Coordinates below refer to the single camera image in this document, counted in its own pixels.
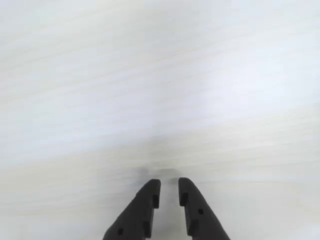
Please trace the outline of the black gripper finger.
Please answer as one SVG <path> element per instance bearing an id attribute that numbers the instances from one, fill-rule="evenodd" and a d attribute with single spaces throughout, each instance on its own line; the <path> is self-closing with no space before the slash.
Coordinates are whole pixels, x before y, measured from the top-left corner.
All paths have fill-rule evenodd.
<path id="1" fill-rule="evenodd" d="M 178 179 L 179 205 L 184 207 L 187 235 L 193 240 L 228 240 L 215 213 L 197 186 L 187 177 Z"/>
<path id="2" fill-rule="evenodd" d="M 146 240 L 152 236 L 154 210 L 159 208 L 161 181 L 151 179 L 107 229 L 103 240 Z"/>

